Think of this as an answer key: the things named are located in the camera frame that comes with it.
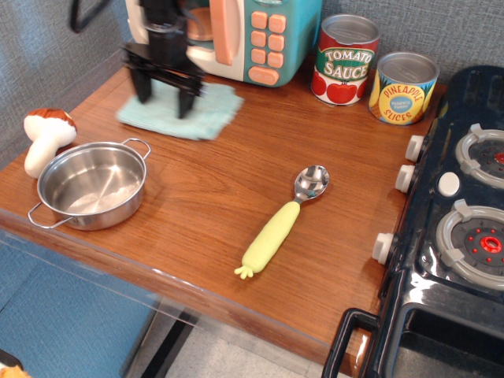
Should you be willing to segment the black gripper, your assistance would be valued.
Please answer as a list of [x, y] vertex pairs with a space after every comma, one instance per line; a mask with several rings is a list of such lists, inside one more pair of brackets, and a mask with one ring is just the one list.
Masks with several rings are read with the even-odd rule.
[[130, 69], [138, 100], [144, 104], [152, 95], [152, 80], [179, 89], [178, 118], [184, 119], [201, 94], [203, 70], [187, 56], [187, 25], [152, 25], [148, 43], [125, 43], [126, 64]]

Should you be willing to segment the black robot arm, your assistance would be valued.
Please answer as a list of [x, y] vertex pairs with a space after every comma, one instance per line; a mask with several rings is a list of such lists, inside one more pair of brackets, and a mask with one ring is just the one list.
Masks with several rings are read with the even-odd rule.
[[187, 56], [189, 12], [178, 1], [141, 1], [147, 43], [125, 43], [127, 67], [138, 100], [152, 95], [152, 81], [178, 90], [178, 117], [184, 118], [201, 94], [204, 71]]

